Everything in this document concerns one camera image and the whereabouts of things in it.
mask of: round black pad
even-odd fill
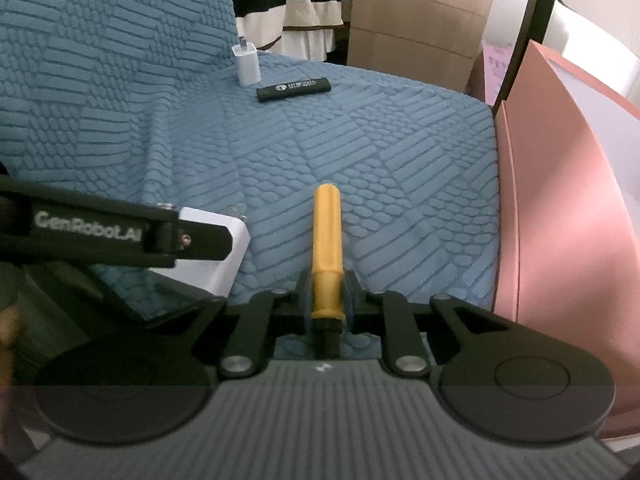
[[[211,388],[179,338],[123,333],[73,349],[36,380],[42,415],[61,435],[122,446],[158,438],[191,420]]]
[[[519,444],[566,442],[596,432],[614,385],[587,352],[522,332],[477,335],[444,366],[439,392],[455,415]]]

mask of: black usb stick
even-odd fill
[[[265,86],[256,89],[258,101],[273,101],[276,99],[284,99],[294,97],[296,95],[317,94],[320,92],[328,92],[331,90],[331,83],[325,77],[320,79],[305,79],[304,81],[296,81],[293,83],[282,83],[274,86]]]

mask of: yellow handle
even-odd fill
[[[333,184],[322,184],[314,196],[313,319],[331,317],[345,320],[342,309],[343,272],[340,191]]]

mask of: pink panel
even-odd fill
[[[503,222],[496,312],[597,355],[618,389],[602,436],[639,433],[634,233],[604,152],[537,46],[527,51],[496,129]],[[516,194],[508,192],[513,182]]]
[[[511,137],[504,104],[495,117],[500,185],[500,253],[494,312],[515,321],[518,315],[520,255],[518,254],[518,203],[511,155]]]
[[[555,50],[551,50],[549,47],[531,42],[530,48],[537,50],[543,57],[545,57],[545,59],[548,59],[560,65],[562,68],[567,70],[567,72],[570,72],[588,86],[596,89],[598,92],[611,99],[613,102],[615,102],[621,108],[624,108],[627,112],[633,115],[633,117],[640,121],[640,108],[623,98],[622,95],[609,88],[602,81],[594,78],[594,76],[586,73],[583,69],[575,66],[570,61],[567,61],[564,57],[560,56],[560,54],[558,54]]]

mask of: grey ribbed plate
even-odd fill
[[[22,469],[33,480],[617,480],[628,466],[594,438],[487,440],[377,361],[274,361],[224,383],[169,436],[112,449],[59,439]]]

